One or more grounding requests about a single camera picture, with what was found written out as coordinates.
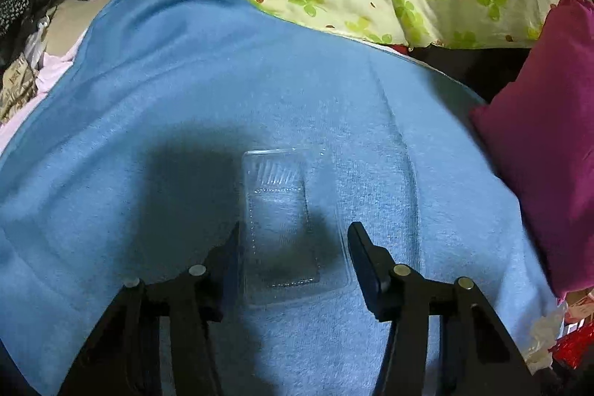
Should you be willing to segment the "magenta pillow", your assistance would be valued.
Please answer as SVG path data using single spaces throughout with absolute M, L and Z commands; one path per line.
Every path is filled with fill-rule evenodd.
M 563 298 L 593 284 L 593 3 L 559 0 L 518 78 L 470 120 Z

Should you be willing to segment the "clear plastic blister tray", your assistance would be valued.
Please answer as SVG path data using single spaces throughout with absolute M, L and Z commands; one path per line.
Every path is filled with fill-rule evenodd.
M 350 283 L 331 156 L 319 148 L 246 152 L 242 281 L 252 307 L 291 304 Z

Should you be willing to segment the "red plastic bag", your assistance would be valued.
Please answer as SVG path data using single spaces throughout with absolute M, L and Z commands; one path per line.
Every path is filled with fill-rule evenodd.
M 549 349 L 549 352 L 556 362 L 576 370 L 592 346 L 593 322 L 589 322 L 559 339 L 557 344 Z

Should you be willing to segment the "pale pink bed sheet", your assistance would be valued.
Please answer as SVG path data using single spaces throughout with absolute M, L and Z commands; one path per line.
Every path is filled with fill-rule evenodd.
M 84 31 L 75 41 L 75 44 L 63 56 L 44 53 L 42 68 L 35 81 L 37 93 L 30 101 L 27 101 L 23 108 L 18 108 L 16 114 L 9 118 L 5 124 L 1 125 L 1 152 L 4 152 L 10 140 L 14 137 L 23 122 L 37 108 L 37 105 L 47 98 L 54 85 L 74 65 L 79 46 L 81 46 L 86 34 L 87 32 Z

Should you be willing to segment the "beige patterned fabric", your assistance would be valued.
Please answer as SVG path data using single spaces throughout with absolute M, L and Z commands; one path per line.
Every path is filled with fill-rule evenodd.
M 31 67 L 23 53 L 4 71 L 1 88 L 1 124 L 8 123 L 37 94 L 38 71 Z

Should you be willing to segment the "white wrapper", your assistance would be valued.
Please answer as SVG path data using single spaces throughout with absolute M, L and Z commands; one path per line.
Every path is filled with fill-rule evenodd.
M 568 304 L 562 301 L 550 315 L 540 317 L 533 323 L 529 331 L 529 346 L 522 350 L 522 358 L 532 375 L 537 371 L 552 368 L 551 349 L 556 345 L 561 334 L 567 311 Z

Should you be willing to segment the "blue fleece blanket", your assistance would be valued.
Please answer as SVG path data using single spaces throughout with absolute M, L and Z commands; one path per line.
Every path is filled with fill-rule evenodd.
M 324 166 L 311 239 L 260 238 L 253 298 L 212 328 L 229 395 L 368 395 L 389 328 L 352 222 L 437 281 L 472 278 L 519 346 L 556 303 L 519 201 L 469 122 L 480 98 L 395 53 L 245 0 L 112 0 L 1 157 L 1 339 L 55 394 L 125 281 L 201 262 L 242 216 L 243 156 Z

